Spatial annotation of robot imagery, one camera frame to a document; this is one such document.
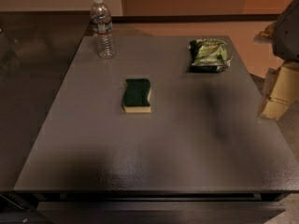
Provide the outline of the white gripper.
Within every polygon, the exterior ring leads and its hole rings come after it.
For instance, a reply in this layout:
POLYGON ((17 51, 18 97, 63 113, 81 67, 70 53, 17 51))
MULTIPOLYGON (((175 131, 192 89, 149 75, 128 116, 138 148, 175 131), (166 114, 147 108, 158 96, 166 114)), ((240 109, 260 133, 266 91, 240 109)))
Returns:
POLYGON ((263 84, 260 115, 280 119, 299 98, 299 63, 285 61, 280 68, 270 68, 263 84))

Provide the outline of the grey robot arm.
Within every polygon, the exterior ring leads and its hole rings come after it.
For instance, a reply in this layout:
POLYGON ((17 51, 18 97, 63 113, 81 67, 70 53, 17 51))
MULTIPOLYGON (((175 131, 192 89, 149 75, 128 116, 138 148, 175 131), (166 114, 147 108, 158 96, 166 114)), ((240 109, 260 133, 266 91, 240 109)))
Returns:
POLYGON ((292 0, 254 40, 269 42, 274 55, 283 60, 278 69, 266 74, 259 111, 265 118, 280 119, 299 98, 299 0, 292 0))

